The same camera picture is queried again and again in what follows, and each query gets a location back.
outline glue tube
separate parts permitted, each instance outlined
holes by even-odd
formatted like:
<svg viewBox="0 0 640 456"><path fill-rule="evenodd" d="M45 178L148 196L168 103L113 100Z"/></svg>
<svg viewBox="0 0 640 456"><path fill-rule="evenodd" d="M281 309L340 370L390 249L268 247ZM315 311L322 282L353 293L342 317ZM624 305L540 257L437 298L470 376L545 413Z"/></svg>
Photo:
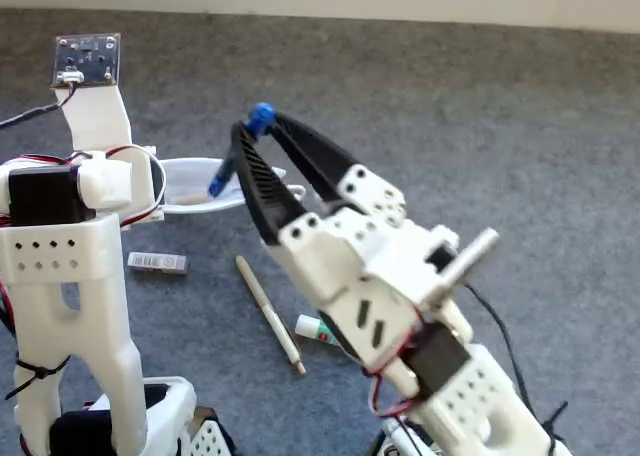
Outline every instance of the glue tube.
<svg viewBox="0 0 640 456"><path fill-rule="evenodd" d="M305 338L317 339L323 343L340 346L340 343L338 343L336 337L331 333L331 331L329 331L327 325L320 319L312 318L311 316L306 316L304 314L298 316L295 333L300 336L304 336Z"/></svg>

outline circuit board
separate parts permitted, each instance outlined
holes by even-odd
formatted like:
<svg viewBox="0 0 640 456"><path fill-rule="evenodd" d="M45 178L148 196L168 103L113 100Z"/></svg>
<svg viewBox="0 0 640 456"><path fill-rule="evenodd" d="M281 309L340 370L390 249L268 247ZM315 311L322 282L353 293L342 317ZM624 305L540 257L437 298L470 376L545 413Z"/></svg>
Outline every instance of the circuit board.
<svg viewBox="0 0 640 456"><path fill-rule="evenodd" d="M57 36L53 66L53 88L65 88L61 74L81 71L79 87L118 84L120 70L120 34L81 34Z"/></svg>

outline blue object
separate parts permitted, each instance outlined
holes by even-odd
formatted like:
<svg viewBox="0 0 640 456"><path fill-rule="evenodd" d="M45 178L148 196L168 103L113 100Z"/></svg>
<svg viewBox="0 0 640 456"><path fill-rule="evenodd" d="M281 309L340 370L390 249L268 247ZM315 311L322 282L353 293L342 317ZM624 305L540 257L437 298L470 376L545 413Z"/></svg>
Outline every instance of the blue object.
<svg viewBox="0 0 640 456"><path fill-rule="evenodd" d="M257 141L275 120L276 111L273 109L273 106L269 103L258 103L249 113L249 119L244 123L244 127L249 134L253 136L254 140ZM209 194L214 198L219 196L235 172L236 168L233 163L233 154L231 148L229 148L218 172L211 180Z"/></svg>

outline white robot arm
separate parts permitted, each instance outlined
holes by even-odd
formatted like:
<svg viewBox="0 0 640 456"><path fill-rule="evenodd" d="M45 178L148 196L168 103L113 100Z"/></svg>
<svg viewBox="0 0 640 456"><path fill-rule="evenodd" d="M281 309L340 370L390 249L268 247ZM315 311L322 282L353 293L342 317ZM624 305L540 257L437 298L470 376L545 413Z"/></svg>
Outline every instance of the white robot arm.
<svg viewBox="0 0 640 456"><path fill-rule="evenodd" d="M191 383L143 378L131 339L120 232L162 218L166 178L156 196L158 161L131 142L117 86L119 42L118 34L57 38L60 102L48 108L63 109L76 152L0 166L3 322L18 346L6 399L17 398L28 456L231 456L232 441L212 410L196 406ZM68 284L77 285L80 308L65 303ZM72 355L105 394L62 413L58 386Z"/></svg>
<svg viewBox="0 0 640 456"><path fill-rule="evenodd" d="M232 129L247 206L273 258L343 349L374 378L370 405L407 415L449 456L567 456L527 409L453 301L496 243L485 230L458 250L443 226L406 219L402 192L315 130L282 114L271 134L325 202L307 212L272 173L242 125ZM380 411L381 378L403 400ZM481 431L483 426L490 431Z"/></svg>

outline gray carpet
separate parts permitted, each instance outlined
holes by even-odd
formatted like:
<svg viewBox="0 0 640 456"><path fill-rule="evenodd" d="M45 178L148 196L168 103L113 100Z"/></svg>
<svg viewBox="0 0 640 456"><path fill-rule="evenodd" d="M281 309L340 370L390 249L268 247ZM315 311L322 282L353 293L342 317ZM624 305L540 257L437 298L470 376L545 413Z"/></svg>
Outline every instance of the gray carpet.
<svg viewBox="0 0 640 456"><path fill-rule="evenodd" d="M0 117L51 100L51 38L121 31L134 141L162 157L220 155L228 128L270 101L352 150L405 191L410 216L469 242L503 236L474 275L509 323L536 408L570 407L576 455L640 445L640 38L402 22L1 11ZM59 114L4 132L0 156L67 154ZM266 158L290 169L273 142ZM291 182L300 177L291 173ZM258 244L244 208L169 217L123 235L127 250L184 253L186 278L128 274L147 375L181 374L246 455L358 455L378 421L367 381L333 347L303 342L287 364L236 273L256 268L292 323L311 313ZM490 318L460 292L477 337L508 367ZM0 388L14 343L0 335ZM98 389L74 362L66 407ZM12 404L0 453L18 454Z"/></svg>

